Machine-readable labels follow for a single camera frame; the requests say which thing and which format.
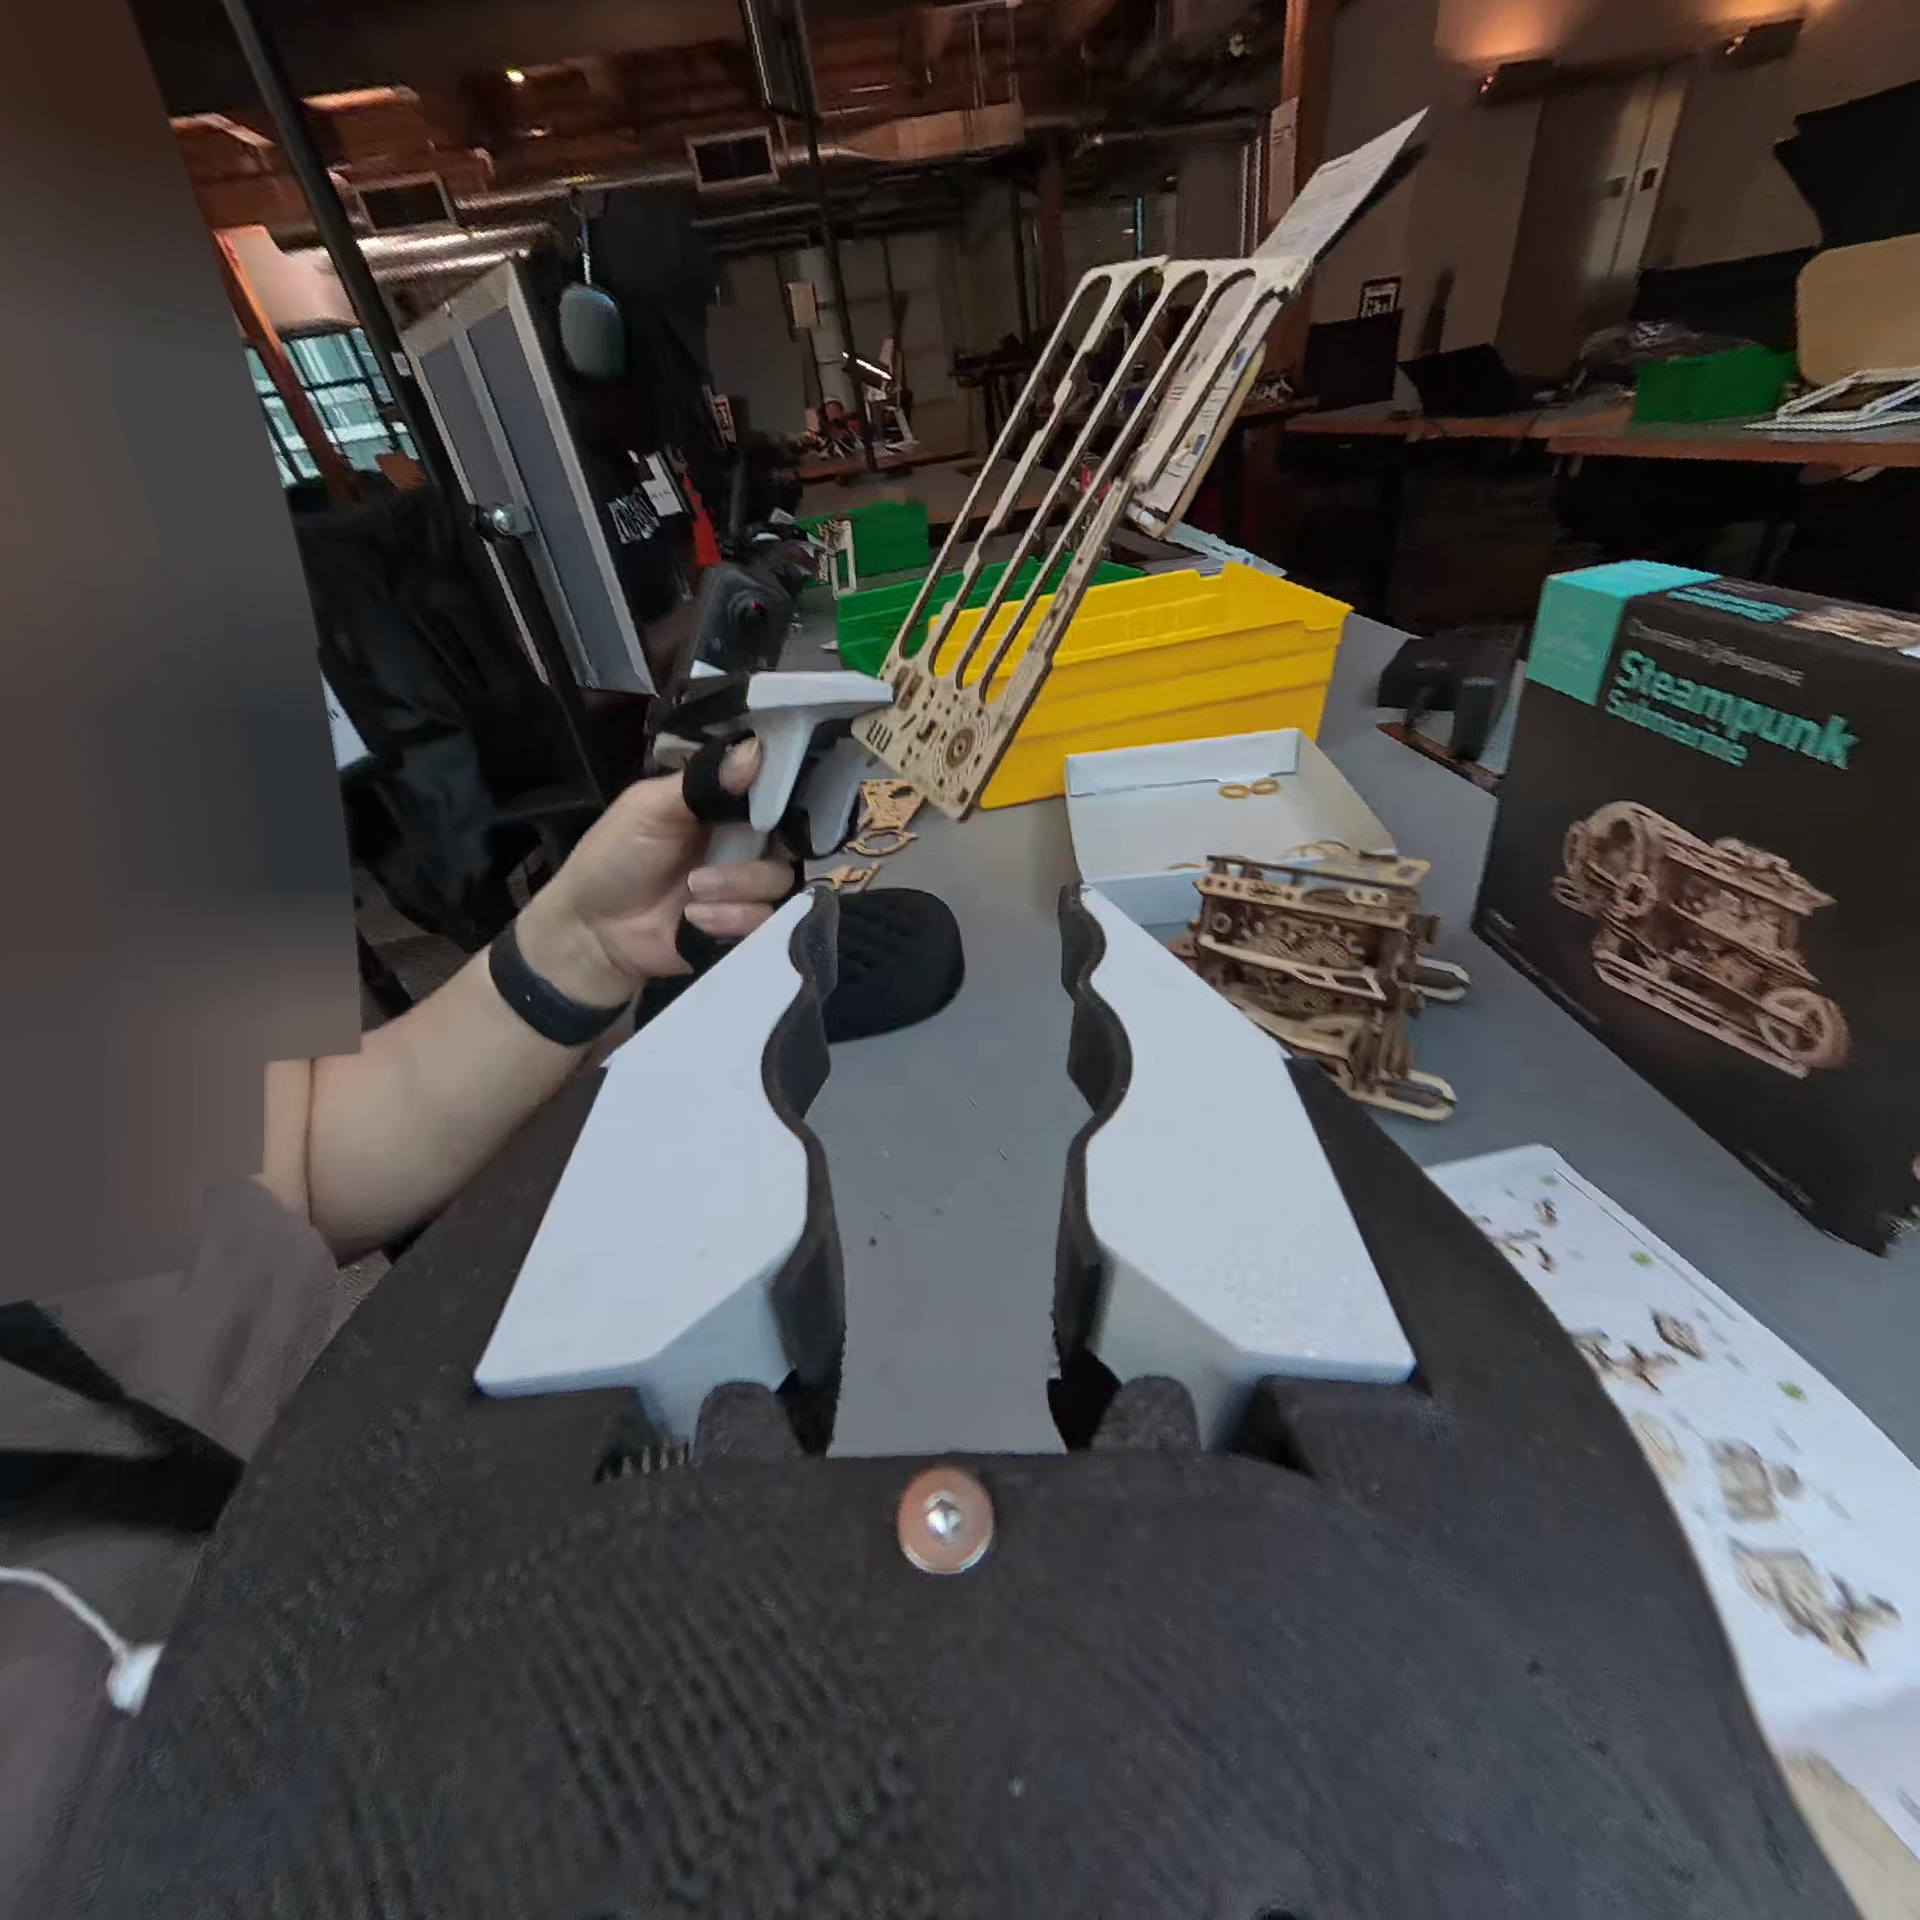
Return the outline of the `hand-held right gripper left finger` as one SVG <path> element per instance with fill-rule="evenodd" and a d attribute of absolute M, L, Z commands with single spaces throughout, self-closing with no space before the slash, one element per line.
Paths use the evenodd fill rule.
<path fill-rule="evenodd" d="M 837 898 L 789 898 L 611 1058 L 496 1327 L 491 1401 L 627 1389 L 670 1442 L 717 1384 L 830 1399 L 845 1275 L 809 1109 Z"/>

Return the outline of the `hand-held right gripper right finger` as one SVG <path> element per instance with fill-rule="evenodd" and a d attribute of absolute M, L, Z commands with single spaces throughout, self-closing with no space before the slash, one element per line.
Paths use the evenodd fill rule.
<path fill-rule="evenodd" d="M 1067 1147 L 1050 1403 L 1089 1447 L 1118 1391 L 1163 1377 L 1198 1442 L 1234 1439 L 1266 1377 L 1402 1386 L 1414 1352 L 1278 1045 L 1110 898 L 1059 904 Z"/>

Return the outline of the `wooden laser-cut part sheet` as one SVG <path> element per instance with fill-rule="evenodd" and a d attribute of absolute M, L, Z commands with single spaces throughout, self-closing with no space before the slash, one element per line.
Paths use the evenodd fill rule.
<path fill-rule="evenodd" d="M 1040 696 L 1121 523 L 1185 513 L 1258 376 L 1304 250 L 1093 267 L 1040 347 L 905 607 L 854 737 L 961 822 Z"/>

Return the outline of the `person's left forearm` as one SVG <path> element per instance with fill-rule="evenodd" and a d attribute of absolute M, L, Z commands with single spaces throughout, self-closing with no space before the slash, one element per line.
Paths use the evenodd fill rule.
<path fill-rule="evenodd" d="M 257 1182 L 338 1259 L 428 1224 L 593 1056 L 537 1035 L 484 954 L 354 1054 L 269 1062 Z"/>

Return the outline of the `wooden submarine model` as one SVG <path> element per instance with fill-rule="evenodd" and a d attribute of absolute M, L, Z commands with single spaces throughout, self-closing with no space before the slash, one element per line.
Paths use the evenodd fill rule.
<path fill-rule="evenodd" d="M 1176 952 L 1349 1096 L 1410 1119 L 1457 1113 L 1457 1091 L 1412 1059 L 1409 1024 L 1462 1000 L 1467 969 L 1434 957 L 1432 864 L 1323 838 L 1278 859 L 1211 854 Z"/>

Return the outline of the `black model kit box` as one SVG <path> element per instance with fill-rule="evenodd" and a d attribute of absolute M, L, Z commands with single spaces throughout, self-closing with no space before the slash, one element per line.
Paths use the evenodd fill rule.
<path fill-rule="evenodd" d="M 1550 576 L 1475 928 L 1821 1232 L 1917 1211 L 1917 624 Z"/>

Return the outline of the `person's left hand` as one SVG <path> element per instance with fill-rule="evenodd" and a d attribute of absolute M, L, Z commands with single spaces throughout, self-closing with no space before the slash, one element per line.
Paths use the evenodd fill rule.
<path fill-rule="evenodd" d="M 686 773 L 637 779 L 518 912 L 518 954 L 565 998 L 606 1010 L 689 971 L 684 925 L 723 944 L 749 937 L 795 893 L 795 866 L 764 850 L 720 859 L 716 833 Z"/>

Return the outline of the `black mesh pad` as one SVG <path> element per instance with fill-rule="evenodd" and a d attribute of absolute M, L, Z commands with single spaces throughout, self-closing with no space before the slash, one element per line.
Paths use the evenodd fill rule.
<path fill-rule="evenodd" d="M 840 1047 L 923 1024 L 961 994 L 964 976 L 963 929 L 947 901 L 905 886 L 841 893 L 825 1038 Z"/>

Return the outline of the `black wristband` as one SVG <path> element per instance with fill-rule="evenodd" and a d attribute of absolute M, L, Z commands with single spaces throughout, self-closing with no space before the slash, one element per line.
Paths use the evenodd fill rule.
<path fill-rule="evenodd" d="M 587 1048 L 598 1041 L 635 1000 L 633 990 L 613 1003 L 566 994 L 529 962 L 516 920 L 509 920 L 489 944 L 486 974 L 496 995 L 523 1026 L 565 1048 Z"/>

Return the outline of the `yellow plastic bin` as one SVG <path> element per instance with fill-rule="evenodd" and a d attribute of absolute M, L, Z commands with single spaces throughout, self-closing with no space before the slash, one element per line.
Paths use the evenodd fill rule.
<path fill-rule="evenodd" d="M 1238 561 L 1089 587 L 978 805 L 1060 797 L 1075 754 L 1315 736 L 1349 617 L 1337 598 Z"/>

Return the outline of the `white cardboard tray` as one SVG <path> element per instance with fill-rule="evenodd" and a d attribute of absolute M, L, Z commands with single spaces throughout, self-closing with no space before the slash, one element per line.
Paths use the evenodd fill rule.
<path fill-rule="evenodd" d="M 1278 777 L 1281 792 L 1220 800 L 1222 782 Z M 1283 862 L 1337 842 L 1392 854 L 1392 833 L 1309 734 L 1284 727 L 1064 761 L 1066 810 L 1082 881 L 1144 928 L 1188 922 L 1211 856 Z"/>

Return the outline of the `grey metal cabinet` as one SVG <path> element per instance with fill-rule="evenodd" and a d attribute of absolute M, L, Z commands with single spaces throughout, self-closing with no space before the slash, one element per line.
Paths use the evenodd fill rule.
<path fill-rule="evenodd" d="M 515 509 L 544 609 L 576 682 L 644 696 L 656 677 L 594 501 L 566 369 L 537 310 L 531 257 L 509 255 L 403 330 L 451 464 L 481 509 Z"/>

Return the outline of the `printed assembly booklet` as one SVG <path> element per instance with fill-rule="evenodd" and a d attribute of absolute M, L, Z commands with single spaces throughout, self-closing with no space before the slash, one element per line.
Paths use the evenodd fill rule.
<path fill-rule="evenodd" d="M 1550 1147 L 1428 1174 L 1538 1290 L 1635 1432 L 1854 1906 L 1917 1914 L 1915 1465 Z"/>

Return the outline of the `black desk device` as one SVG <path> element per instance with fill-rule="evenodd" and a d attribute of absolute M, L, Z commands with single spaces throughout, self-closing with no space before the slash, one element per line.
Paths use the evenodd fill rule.
<path fill-rule="evenodd" d="M 1515 618 L 1470 621 L 1406 637 L 1376 682 L 1376 709 L 1420 730 L 1440 718 L 1436 745 L 1454 761 L 1484 761 L 1512 704 L 1528 653 Z"/>

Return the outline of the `person's grey shirt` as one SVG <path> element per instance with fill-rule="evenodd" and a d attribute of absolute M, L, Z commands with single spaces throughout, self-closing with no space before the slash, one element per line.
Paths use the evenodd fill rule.
<path fill-rule="evenodd" d="M 208 1535 L 350 1306 L 259 1182 L 179 1271 L 4 1306 L 4 1914 L 67 1912 Z"/>

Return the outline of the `black laptop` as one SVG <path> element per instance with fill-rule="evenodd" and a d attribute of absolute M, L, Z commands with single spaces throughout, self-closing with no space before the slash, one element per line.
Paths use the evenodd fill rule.
<path fill-rule="evenodd" d="M 1517 375 L 1492 342 L 1421 352 L 1398 361 L 1398 373 L 1428 419 L 1490 419 L 1544 403 L 1541 385 Z"/>

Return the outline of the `small green plastic bin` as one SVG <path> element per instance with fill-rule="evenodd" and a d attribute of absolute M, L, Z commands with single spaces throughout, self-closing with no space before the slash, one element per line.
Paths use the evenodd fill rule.
<path fill-rule="evenodd" d="M 1649 358 L 1635 385 L 1635 425 L 1701 425 L 1772 415 L 1796 379 L 1792 352 L 1758 342 Z"/>

